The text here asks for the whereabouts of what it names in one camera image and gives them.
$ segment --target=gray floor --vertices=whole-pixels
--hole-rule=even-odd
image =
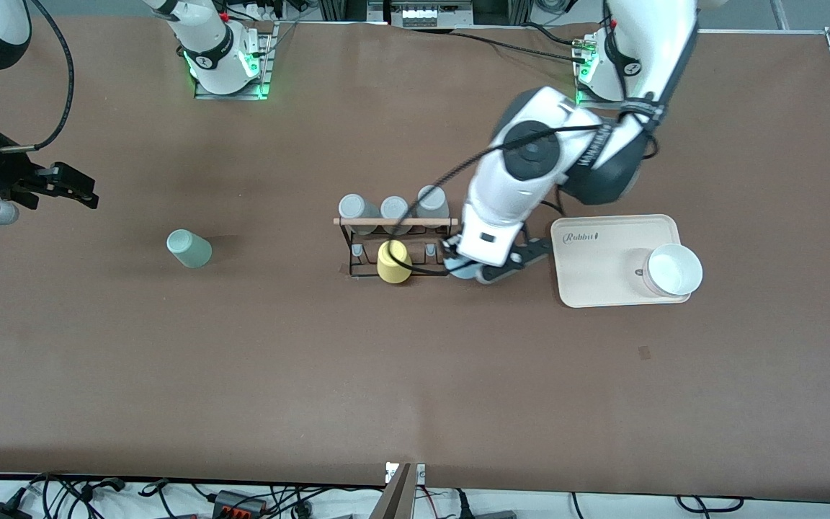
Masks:
[[[600,1],[581,0],[564,21],[600,19]],[[782,3],[790,29],[821,29],[830,24],[830,0],[782,0]],[[56,16],[149,14],[148,7],[141,0],[45,0],[44,6]],[[700,23],[708,29],[777,29],[770,0],[729,0],[721,9],[701,13]]]

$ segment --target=tray with white mug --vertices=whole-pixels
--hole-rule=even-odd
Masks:
[[[683,303],[702,282],[664,214],[562,218],[550,235],[559,296],[574,309]]]

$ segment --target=cup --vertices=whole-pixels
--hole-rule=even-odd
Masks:
[[[165,240],[165,247],[189,269],[203,267],[213,254],[210,242],[187,229],[172,231]]]
[[[694,251],[669,243],[653,250],[646,258],[643,280],[659,296],[687,296],[702,282],[702,265]]]
[[[418,206],[415,214],[419,218],[450,218],[450,208],[447,206],[447,195],[440,187],[425,186],[418,191]]]
[[[342,218],[379,218],[376,206],[356,193],[345,195],[339,201],[339,216]],[[376,226],[349,226],[355,234],[371,234]]]
[[[412,275],[412,271],[396,263],[393,257],[409,266],[411,266],[412,260],[409,256],[409,250],[399,240],[385,241],[380,246],[380,250],[376,254],[376,273],[380,275],[380,279],[395,285],[395,283],[402,283],[408,279]]]
[[[402,197],[387,197],[386,200],[383,200],[383,203],[380,204],[380,214],[382,214],[384,218],[390,218],[392,220],[402,218],[408,210],[409,203],[407,203],[405,198]],[[393,223],[389,226],[383,226],[383,229],[385,229],[389,234],[392,234],[393,227],[395,226],[396,224]],[[399,230],[396,231],[396,236],[408,233],[411,228],[412,226],[399,226]]]

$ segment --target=white floor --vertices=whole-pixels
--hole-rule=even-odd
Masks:
[[[0,481],[0,502],[6,502],[14,491],[24,483],[17,481]],[[158,496],[144,498],[136,494],[144,487],[143,483],[129,483],[120,493],[109,489],[98,490],[92,504],[105,516],[105,519],[167,519],[168,513],[162,508]],[[267,494],[268,487],[234,487],[220,485],[199,485],[202,492],[219,492],[230,490],[245,496]],[[48,502],[55,500],[59,487],[50,483]],[[282,487],[275,487],[280,492]],[[459,517],[460,505],[457,493],[451,489],[431,489],[431,492],[442,492],[442,495],[432,497],[437,508],[437,516],[444,518],[448,515]],[[470,508],[474,515],[480,513],[501,512],[513,510],[518,518],[533,519],[577,519],[572,507],[569,494],[560,492],[501,492],[501,490],[470,490]],[[201,518],[211,517],[213,505],[199,496],[191,486],[178,484],[170,485],[164,490],[171,511],[177,516],[198,515]],[[415,502],[414,519],[434,519],[434,513],[428,502],[417,492],[419,498]],[[702,519],[700,515],[686,512],[677,505],[673,497],[666,496],[623,496],[610,494],[579,494],[579,508],[586,519]],[[376,490],[360,490],[359,492],[343,492],[332,490],[310,500],[313,505],[313,519],[334,519],[336,517],[354,515],[357,518],[369,517],[373,506],[380,498]],[[66,517],[67,500],[60,517]],[[689,506],[696,506],[694,500],[685,500]],[[705,500],[708,507],[725,508],[734,505],[732,500]],[[27,492],[21,503],[21,510],[29,513],[35,519],[44,517],[42,498],[32,492]],[[55,513],[55,506],[50,507]],[[75,519],[86,519],[88,513],[82,506],[73,512]],[[830,518],[830,505],[824,503],[797,503],[797,502],[768,502],[767,500],[748,500],[745,505],[733,513],[714,513],[715,518],[725,519],[813,519]]]

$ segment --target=cup rack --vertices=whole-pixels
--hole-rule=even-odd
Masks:
[[[450,236],[452,228],[458,226],[455,218],[406,218],[399,223],[401,226],[412,226],[405,234],[393,236],[383,229],[398,223],[395,218],[336,218],[332,221],[342,230],[345,243],[348,245],[348,275],[352,278],[377,277],[376,254],[380,245],[389,239],[399,240],[409,249],[412,265],[421,267],[444,265],[441,241]],[[357,234],[353,226],[377,226],[369,234]],[[434,247],[434,255],[429,255],[429,249]],[[413,276],[425,276],[413,272]]]

